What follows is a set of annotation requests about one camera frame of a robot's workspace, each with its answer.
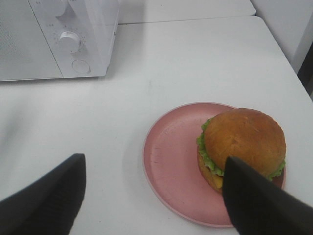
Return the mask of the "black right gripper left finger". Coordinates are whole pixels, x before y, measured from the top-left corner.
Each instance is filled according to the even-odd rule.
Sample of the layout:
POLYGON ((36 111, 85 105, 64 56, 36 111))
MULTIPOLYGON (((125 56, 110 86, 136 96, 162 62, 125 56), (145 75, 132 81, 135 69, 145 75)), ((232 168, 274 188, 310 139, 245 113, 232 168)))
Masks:
POLYGON ((76 153, 1 200, 2 235, 68 235, 86 191, 85 155, 76 153))

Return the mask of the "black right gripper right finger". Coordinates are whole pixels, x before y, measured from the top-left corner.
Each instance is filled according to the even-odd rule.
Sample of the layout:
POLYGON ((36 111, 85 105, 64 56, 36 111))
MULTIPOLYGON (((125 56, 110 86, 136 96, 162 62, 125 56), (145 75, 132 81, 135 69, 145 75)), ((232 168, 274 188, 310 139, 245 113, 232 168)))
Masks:
POLYGON ((261 176, 237 157, 228 157, 224 203, 241 235, 311 235, 313 209, 261 176))

